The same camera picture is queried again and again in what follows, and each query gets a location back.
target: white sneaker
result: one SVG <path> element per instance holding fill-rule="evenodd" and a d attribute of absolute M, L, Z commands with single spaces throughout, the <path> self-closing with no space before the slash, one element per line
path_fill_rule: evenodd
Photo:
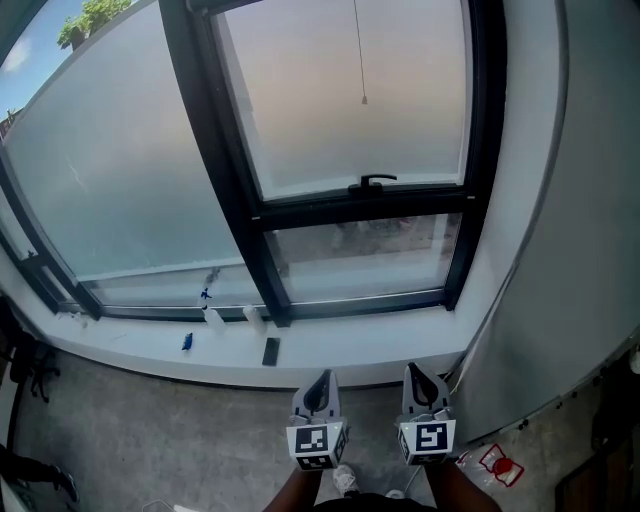
<path fill-rule="evenodd" d="M 336 486 L 340 496 L 343 498 L 349 491 L 360 491 L 358 484 L 356 484 L 356 474 L 346 464 L 340 464 L 333 470 L 333 485 Z"/>
<path fill-rule="evenodd" d="M 402 491 L 399 491 L 398 489 L 392 489 L 386 494 L 385 498 L 391 498 L 392 500 L 403 500 L 404 493 Z"/>

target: window handle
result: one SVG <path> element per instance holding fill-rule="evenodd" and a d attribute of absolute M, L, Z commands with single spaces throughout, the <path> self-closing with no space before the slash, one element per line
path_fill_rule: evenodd
<path fill-rule="evenodd" d="M 365 174 L 360 176 L 360 183 L 349 185 L 347 189 L 351 195 L 371 195 L 382 193 L 382 183 L 372 182 L 374 178 L 382 178 L 385 180 L 397 180 L 397 176 L 392 174 Z"/>

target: black window frame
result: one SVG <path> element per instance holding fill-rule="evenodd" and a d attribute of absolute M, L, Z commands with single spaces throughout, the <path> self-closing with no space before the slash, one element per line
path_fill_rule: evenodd
<path fill-rule="evenodd" d="M 235 114 L 221 40 L 211 16 L 257 1 L 158 0 L 169 53 L 191 128 L 220 207 L 263 299 L 257 306 L 279 326 L 292 320 L 383 313 L 429 306 L 455 308 L 482 233 L 496 172 L 506 95 L 506 25 L 501 0 L 462 0 L 468 5 L 473 58 L 472 110 L 464 183 L 461 186 L 384 185 L 382 193 L 354 197 L 346 190 L 263 201 Z M 38 8 L 44 4 L 38 0 Z M 130 7 L 144 8 L 148 2 Z M 30 9 L 2 41 L 2 61 L 38 8 Z M 142 320 L 202 321 L 200 308 L 110 306 L 80 283 L 44 233 L 0 144 L 0 187 L 37 254 L 20 259 L 8 237 L 2 246 L 22 276 L 54 312 L 83 312 Z M 292 303 L 267 236 L 273 230 L 333 223 L 455 213 L 461 222 L 444 287 L 435 290 Z M 76 303 L 65 300 L 47 267 Z M 241 306 L 215 308 L 226 321 L 244 320 Z"/>
<path fill-rule="evenodd" d="M 257 190 L 251 157 L 235 113 L 220 35 L 210 19 L 256 1 L 268 0 L 187 3 L 159 0 L 159 3 L 169 53 L 196 142 L 223 213 L 272 318 L 276 324 L 286 326 L 300 318 L 436 305 L 453 310 L 482 233 L 500 152 L 507 62 L 502 2 L 467 0 L 473 91 L 468 160 L 462 186 L 383 185 L 382 194 L 368 197 L 356 198 L 342 190 L 265 201 Z M 460 213 L 462 220 L 449 274 L 444 287 L 437 290 L 291 303 L 266 243 L 266 234 L 273 230 L 445 213 Z"/>

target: window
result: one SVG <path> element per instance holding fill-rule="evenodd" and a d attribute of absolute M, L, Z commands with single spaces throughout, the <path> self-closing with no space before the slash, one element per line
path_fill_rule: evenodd
<path fill-rule="evenodd" d="M 206 287 L 223 318 L 278 325 L 455 307 L 499 151 L 499 3 L 116 3 L 78 34 L 49 0 L 0 68 L 17 98 L 16 46 L 68 40 L 0 148 L 2 245 L 48 304 L 200 320 Z"/>

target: concrete floor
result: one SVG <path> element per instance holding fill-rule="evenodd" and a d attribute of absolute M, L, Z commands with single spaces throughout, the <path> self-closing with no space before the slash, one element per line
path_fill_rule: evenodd
<path fill-rule="evenodd" d="M 71 471 L 81 510 L 139 511 L 163 499 L 199 512 L 259 512 L 291 472 L 284 427 L 292 393 L 172 383 L 65 353 L 58 366 L 62 375 L 48 384 L 48 405 L 24 394 L 15 450 Z M 343 460 L 355 468 L 361 489 L 403 489 L 413 469 L 404 467 L 393 429 L 401 388 L 341 396 L 352 425 Z M 526 468 L 513 488 L 491 489 L 504 512 L 554 509 L 555 485 L 591 454 L 598 399 L 599 388 L 586 387 L 523 431 L 497 436 Z M 33 486 L 47 497 L 38 500 L 39 511 L 58 510 L 49 487 Z M 409 494 L 433 504 L 423 473 Z M 326 472 L 319 500 L 336 497 Z"/>

